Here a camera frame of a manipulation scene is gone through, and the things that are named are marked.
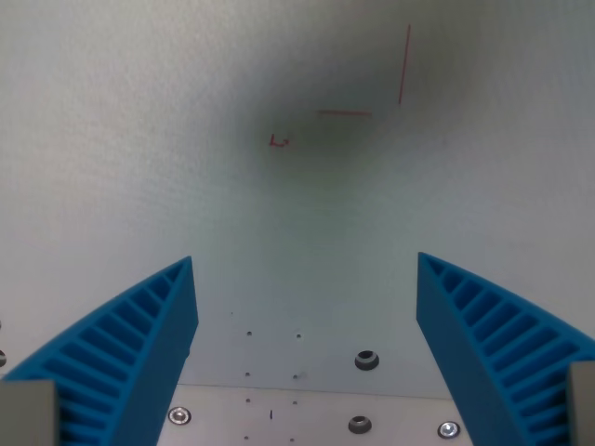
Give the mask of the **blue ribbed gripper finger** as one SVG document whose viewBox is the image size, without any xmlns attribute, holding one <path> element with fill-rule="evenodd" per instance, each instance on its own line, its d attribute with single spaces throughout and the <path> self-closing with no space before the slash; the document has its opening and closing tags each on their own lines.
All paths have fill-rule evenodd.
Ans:
<svg viewBox="0 0 595 446">
<path fill-rule="evenodd" d="M 4 379 L 54 383 L 60 445 L 155 445 L 198 323 L 186 256 L 88 313 Z"/>
<path fill-rule="evenodd" d="M 568 445 L 566 379 L 594 340 L 438 257 L 417 257 L 416 321 L 475 445 Z"/>
</svg>

